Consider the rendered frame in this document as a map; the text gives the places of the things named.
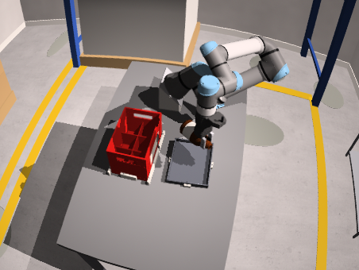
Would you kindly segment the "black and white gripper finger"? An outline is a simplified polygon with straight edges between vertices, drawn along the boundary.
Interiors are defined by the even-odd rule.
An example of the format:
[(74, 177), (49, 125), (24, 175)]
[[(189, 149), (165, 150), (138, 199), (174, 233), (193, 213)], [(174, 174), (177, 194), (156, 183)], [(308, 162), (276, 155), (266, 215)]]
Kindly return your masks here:
[(207, 140), (207, 139), (206, 139), (205, 137), (201, 139), (200, 147), (201, 147), (202, 149), (205, 149), (206, 140)]
[(211, 143), (212, 143), (213, 135), (214, 135), (214, 133), (213, 133), (213, 132), (210, 132), (210, 133), (208, 134), (208, 137), (207, 137), (207, 140), (209, 140)]

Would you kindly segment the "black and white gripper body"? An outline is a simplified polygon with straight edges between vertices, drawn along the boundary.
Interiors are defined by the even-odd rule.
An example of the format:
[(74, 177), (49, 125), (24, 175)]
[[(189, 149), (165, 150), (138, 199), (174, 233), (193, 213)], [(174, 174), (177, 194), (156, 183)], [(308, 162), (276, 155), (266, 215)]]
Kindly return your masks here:
[(216, 111), (216, 106), (213, 109), (208, 110), (203, 109), (197, 103), (195, 112), (194, 135), (196, 135), (198, 138), (204, 138), (212, 131), (213, 127), (220, 129), (226, 124), (225, 116)]

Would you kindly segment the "red plastic crate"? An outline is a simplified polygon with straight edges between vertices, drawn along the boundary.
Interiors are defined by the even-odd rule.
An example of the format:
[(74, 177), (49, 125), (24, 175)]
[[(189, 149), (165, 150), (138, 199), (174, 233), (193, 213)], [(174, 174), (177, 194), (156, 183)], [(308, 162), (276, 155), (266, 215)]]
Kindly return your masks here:
[[(152, 119), (134, 117), (134, 114), (152, 116)], [(124, 108), (106, 150), (112, 173), (123, 172), (148, 180), (162, 135), (161, 117), (159, 112)]]

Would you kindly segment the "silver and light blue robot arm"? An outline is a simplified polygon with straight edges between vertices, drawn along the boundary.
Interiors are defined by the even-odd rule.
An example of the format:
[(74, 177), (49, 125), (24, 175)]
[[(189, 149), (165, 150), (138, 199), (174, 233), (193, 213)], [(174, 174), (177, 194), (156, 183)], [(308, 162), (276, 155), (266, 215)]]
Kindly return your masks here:
[[(179, 72), (169, 73), (164, 77), (164, 85), (177, 99), (192, 89), (198, 105), (204, 109), (223, 107), (227, 98), (264, 81), (275, 83), (289, 73), (279, 49), (266, 37), (252, 36), (220, 45), (209, 41), (199, 49), (208, 65), (198, 61)], [(240, 74), (231, 71), (226, 62), (253, 53), (259, 54), (261, 61)]]

